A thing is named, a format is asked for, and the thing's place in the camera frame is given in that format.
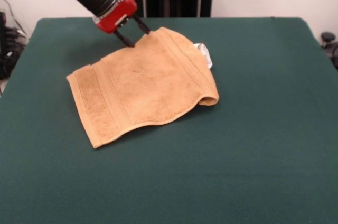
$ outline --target white label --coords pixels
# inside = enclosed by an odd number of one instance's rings
[[[212,68],[212,61],[211,61],[211,57],[210,57],[210,53],[208,48],[203,44],[203,43],[196,43],[194,44],[194,46],[199,49],[202,54],[204,55],[207,63],[208,63],[208,67],[209,69]]]

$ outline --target green felt surface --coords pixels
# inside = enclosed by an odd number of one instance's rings
[[[338,223],[338,73],[306,23],[146,22],[207,45],[220,102],[94,150],[65,78],[123,45],[40,21],[0,99],[0,223]]]

